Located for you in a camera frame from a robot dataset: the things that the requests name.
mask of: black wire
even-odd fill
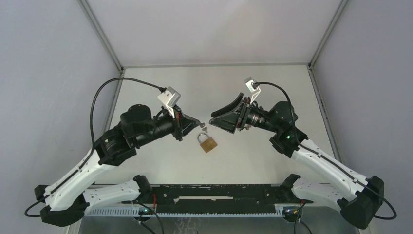
[[[100,91],[109,83],[113,82],[113,81],[117,81],[117,80],[130,80],[130,81],[135,81],[141,84],[145,84],[154,88],[157,88],[159,91],[164,92],[166,90],[166,88],[162,88],[159,87],[157,85],[142,81],[142,80],[138,80],[138,79],[134,79],[134,78],[128,78],[128,77],[119,77],[119,78],[113,78],[110,79],[108,81],[106,81],[105,83],[103,83],[99,89],[97,90],[96,94],[94,95],[93,101],[92,101],[92,106],[91,106],[91,110],[90,110],[90,116],[89,116],[89,126],[90,126],[90,132],[91,132],[91,138],[92,138],[92,148],[91,151],[89,153],[89,155],[86,157],[86,159],[82,162],[82,164],[79,166],[79,170],[83,168],[83,166],[88,162],[88,160],[90,159],[90,157],[93,154],[94,151],[94,133],[93,133],[93,111],[94,111],[94,106],[96,104],[96,100],[97,100],[97,96],[99,95]],[[53,194],[54,192],[56,192],[63,184],[65,184],[70,178],[72,178],[78,171],[78,169],[76,169],[75,171],[73,171],[72,174],[70,174],[66,179],[64,179],[64,181],[62,181],[59,185],[57,185],[53,190],[50,191],[50,194]],[[44,201],[49,195],[46,195],[44,198],[42,198],[41,200],[33,203],[31,206],[29,206],[25,211],[24,211],[24,215],[27,217],[40,217],[40,215],[32,215],[32,214],[28,214],[29,210],[31,208],[33,208],[34,206],[36,206],[37,204],[39,204],[40,202]]]
[[[149,208],[148,206],[146,206],[146,205],[144,205],[144,204],[142,204],[142,203],[140,203],[140,202],[138,202],[138,205],[141,205],[141,206],[145,207],[146,209],[148,209],[149,211],[151,211],[151,212],[156,216],[156,218],[157,218],[158,221],[159,221],[159,224],[161,225],[162,234],[165,234],[164,224],[162,224],[161,218],[158,216],[158,214],[157,214],[152,208]]]
[[[310,234],[313,234],[313,232],[310,230],[310,228],[307,226],[307,224],[305,224],[303,221],[300,220],[300,223],[302,223],[306,229],[310,232]]]
[[[35,207],[37,204],[43,202],[44,200],[46,200],[46,198],[48,198],[49,195],[46,195],[45,197],[43,197],[42,199],[40,199],[39,201],[33,203],[31,206],[27,207],[27,209],[24,211],[24,215],[26,217],[30,217],[30,218],[38,218],[40,217],[39,214],[28,214],[29,210],[32,209],[33,207]]]
[[[301,213],[301,211],[302,211],[302,209],[304,208],[304,205],[305,205],[305,203],[303,203],[299,208],[298,208],[298,210],[297,210],[297,218],[296,218],[296,221],[294,222],[294,234],[296,234],[297,233],[297,223],[298,223],[298,218],[299,218],[299,216],[300,216],[300,213]]]
[[[150,231],[152,234],[156,234],[150,227],[148,227],[145,223],[140,222],[140,225],[142,225],[144,228],[146,228],[148,231]]]
[[[298,143],[301,147],[303,147],[304,149],[306,149],[306,150],[314,153],[315,155],[323,158],[324,160],[328,161],[328,162],[331,163],[333,166],[335,166],[336,168],[338,168],[341,172],[343,172],[346,176],[348,176],[352,181],[354,181],[355,178],[354,178],[351,174],[349,174],[347,171],[345,171],[343,168],[341,168],[339,165],[337,165],[336,163],[334,163],[333,161],[331,161],[330,159],[328,159],[326,156],[320,154],[319,152],[317,152],[317,151],[315,151],[315,150],[313,150],[313,149],[310,149],[310,148],[308,148],[308,147],[306,147],[306,146],[304,146],[304,145],[301,144],[300,140],[299,140],[298,137],[297,137],[297,128],[296,128],[296,124],[295,124],[295,121],[294,121],[294,110],[293,110],[293,108],[292,108],[293,104],[291,103],[290,97],[288,96],[287,92],[286,92],[283,88],[281,88],[280,86],[278,86],[278,85],[276,85],[276,84],[273,84],[273,83],[270,83],[270,82],[256,82],[256,83],[253,84],[253,86],[254,86],[254,87],[258,87],[258,86],[261,85],[261,84],[267,84],[267,85],[274,86],[274,87],[278,88],[279,90],[281,90],[281,92],[285,95],[285,98],[287,99],[288,104],[289,104],[289,106],[290,106],[291,119],[293,120],[293,121],[292,121],[292,122],[293,122],[292,125],[293,125],[295,140],[297,141],[297,143]],[[374,191],[373,189],[367,187],[366,185],[364,185],[364,184],[361,183],[360,181],[357,180],[356,183],[359,184],[359,185],[361,185],[361,186],[363,186],[364,188],[368,189],[368,190],[369,190],[370,192],[372,192],[374,195],[376,195],[376,196],[378,196],[380,199],[382,199],[382,200],[390,207],[390,209],[391,209],[392,212],[393,212],[393,216],[391,216],[391,217],[381,217],[381,216],[375,215],[375,216],[374,216],[375,218],[384,219],[384,220],[393,220],[393,219],[397,218],[396,210],[395,210],[394,207],[390,204],[389,201],[387,201],[383,196],[381,196],[380,194],[378,194],[378,193],[377,193],[376,191]]]

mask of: padlock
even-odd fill
[[[208,137],[208,139],[206,139],[204,142],[201,142],[199,137],[201,135],[205,135]],[[201,144],[202,149],[205,151],[205,153],[208,153],[209,151],[211,151],[213,148],[217,147],[217,143],[214,141],[214,139],[212,139],[211,137],[208,136],[208,134],[206,133],[200,133],[198,135],[198,142],[199,144]]]

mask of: metal frame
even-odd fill
[[[325,31],[319,45],[317,46],[317,49],[313,57],[311,58],[311,61],[309,63],[310,69],[313,69],[314,64],[317,62],[317,59],[319,58],[321,51],[323,50],[328,38],[330,37],[332,31],[334,30],[338,20],[340,19],[341,14],[343,13],[349,1],[350,0],[341,0],[340,5],[338,6],[336,12],[334,13],[333,18],[331,19],[330,24],[327,27],[327,30]]]
[[[99,21],[97,20],[95,14],[93,13],[92,8],[90,7],[90,4],[88,3],[87,0],[77,0],[79,2],[80,7],[82,8],[83,12],[85,13],[85,16],[88,18],[89,22],[92,25],[92,28],[97,34],[97,37],[100,39],[102,42],[103,47],[105,47],[105,50],[109,53],[111,59],[113,60],[115,66],[121,73],[123,68],[122,65],[116,56],[115,51],[113,50],[113,47],[111,43],[108,40],[108,37],[106,36],[105,32],[102,29],[102,26],[100,26]]]

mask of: gray wall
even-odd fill
[[[411,233],[413,1],[350,1],[315,66],[345,162],[385,181],[398,211],[379,233]],[[383,205],[379,215],[391,215]]]
[[[77,1],[0,2],[0,233],[63,231],[23,212],[37,185],[53,183],[86,154],[93,95],[117,75]],[[113,87],[98,100],[97,135]]]

